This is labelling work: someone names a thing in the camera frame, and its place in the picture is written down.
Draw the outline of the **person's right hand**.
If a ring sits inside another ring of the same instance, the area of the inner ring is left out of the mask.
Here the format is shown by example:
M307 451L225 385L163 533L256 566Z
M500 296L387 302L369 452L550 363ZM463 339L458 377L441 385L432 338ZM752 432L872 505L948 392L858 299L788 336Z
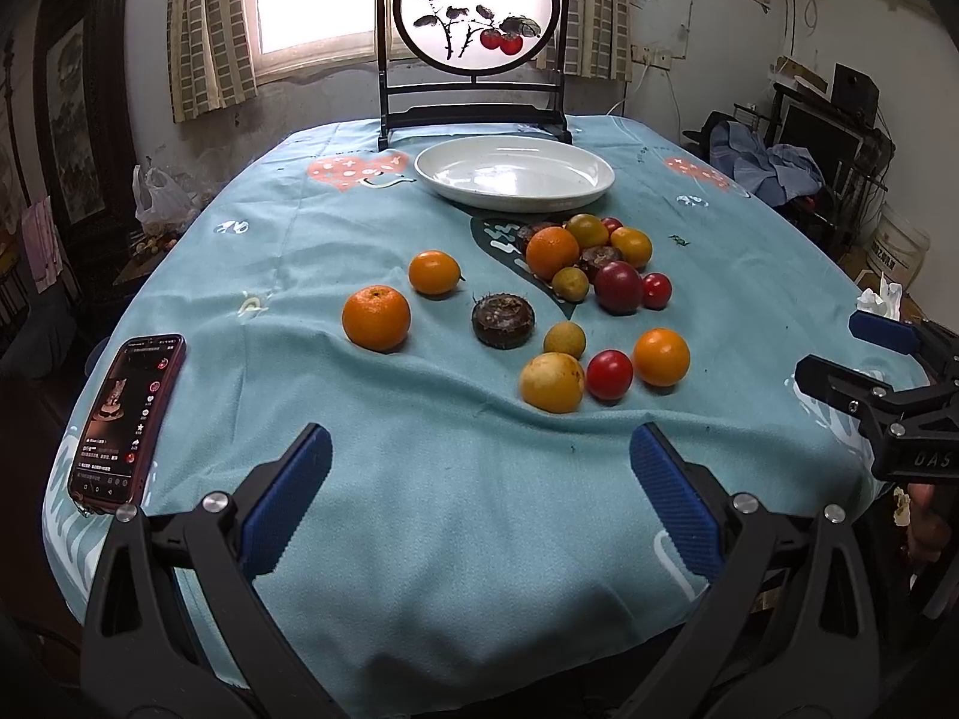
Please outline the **person's right hand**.
M951 538L956 492L931 484L910 484L907 495L910 500L909 555L920 563L936 561Z

